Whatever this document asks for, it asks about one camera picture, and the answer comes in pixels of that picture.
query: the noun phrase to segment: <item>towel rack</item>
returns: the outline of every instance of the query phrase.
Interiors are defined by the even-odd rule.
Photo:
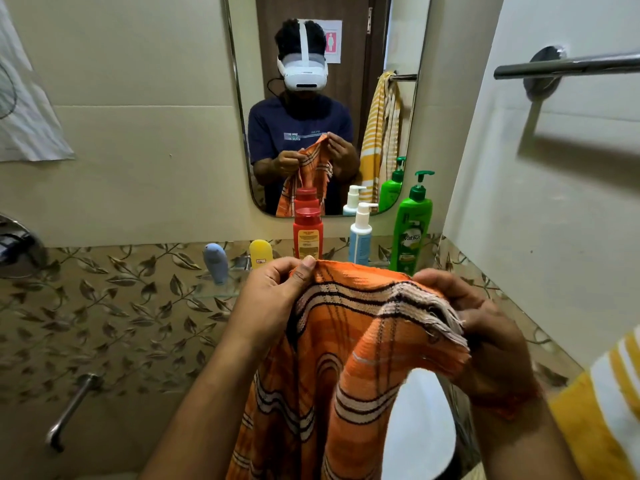
[[[563,47],[550,45],[534,55],[531,62],[497,67],[493,78],[524,79],[529,99],[541,100],[554,93],[565,75],[633,72],[640,72],[640,52],[568,59]]]
[[[396,74],[389,77],[389,80],[395,80],[396,82],[404,82],[407,80],[418,80],[418,74]]]
[[[80,403],[82,403],[84,396],[86,396],[89,391],[100,389],[102,382],[102,378],[97,374],[84,374],[78,378],[77,384],[79,388],[76,395],[71,398],[66,409],[62,412],[60,419],[56,421],[47,433],[47,444],[58,453],[62,453],[65,450],[65,447],[60,443],[60,435],[62,434],[63,428],[69,422],[73,413],[76,412]]]

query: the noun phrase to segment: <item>white vr headset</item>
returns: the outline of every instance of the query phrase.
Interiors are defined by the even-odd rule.
[[[309,54],[307,28],[304,20],[300,24],[301,54],[289,54],[278,58],[278,70],[284,77],[284,85],[290,91],[321,91],[326,86],[329,74],[326,59],[320,54]]]

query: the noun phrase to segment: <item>restroom sign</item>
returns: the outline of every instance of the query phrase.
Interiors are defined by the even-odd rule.
[[[324,58],[328,64],[339,64],[342,52],[342,21],[341,20],[314,20],[324,30],[326,46]]]

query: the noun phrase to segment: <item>door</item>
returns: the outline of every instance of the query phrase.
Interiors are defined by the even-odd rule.
[[[264,75],[264,94],[267,82],[280,77],[276,65],[278,48],[274,37],[288,18],[342,20],[342,53],[340,64],[329,64],[329,78],[323,93],[347,106],[353,120],[353,142],[360,131],[360,110],[363,104],[365,46],[369,20],[369,0],[255,0],[258,10],[260,52]],[[271,83],[273,91],[281,92],[281,82]]]
[[[638,48],[640,0],[504,0],[444,234],[587,367],[639,321],[640,74],[542,103],[503,64]]]

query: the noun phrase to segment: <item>green bottle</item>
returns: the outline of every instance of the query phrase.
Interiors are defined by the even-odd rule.
[[[402,181],[404,179],[404,162],[406,157],[397,158],[397,169],[391,174],[391,180],[387,180],[380,186],[380,201],[378,202],[378,211],[384,212],[391,209],[396,203],[400,192],[402,191]]]
[[[409,198],[400,203],[396,226],[394,227],[394,245],[391,250],[389,269],[412,275],[418,263],[422,237],[429,229],[433,202],[425,198],[427,191],[421,185],[425,175],[435,175],[434,171],[417,171],[418,185],[411,187]]]

